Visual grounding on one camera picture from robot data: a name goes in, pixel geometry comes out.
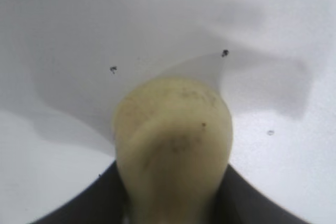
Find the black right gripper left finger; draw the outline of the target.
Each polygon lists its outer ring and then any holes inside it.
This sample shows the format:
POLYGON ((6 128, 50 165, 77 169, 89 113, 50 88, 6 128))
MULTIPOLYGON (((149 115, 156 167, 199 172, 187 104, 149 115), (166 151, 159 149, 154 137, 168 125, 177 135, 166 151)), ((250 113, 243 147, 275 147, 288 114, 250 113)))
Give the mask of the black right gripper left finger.
POLYGON ((33 223, 124 223, 127 194, 117 163, 78 196, 33 223))

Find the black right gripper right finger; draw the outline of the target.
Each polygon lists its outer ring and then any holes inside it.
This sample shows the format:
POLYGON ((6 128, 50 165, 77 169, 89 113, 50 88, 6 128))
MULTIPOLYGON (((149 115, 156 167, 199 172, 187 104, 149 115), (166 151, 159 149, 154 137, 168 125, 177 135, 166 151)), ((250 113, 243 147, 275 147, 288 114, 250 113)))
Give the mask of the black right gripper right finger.
POLYGON ((246 182, 229 165, 214 200, 212 223, 304 224, 246 182))

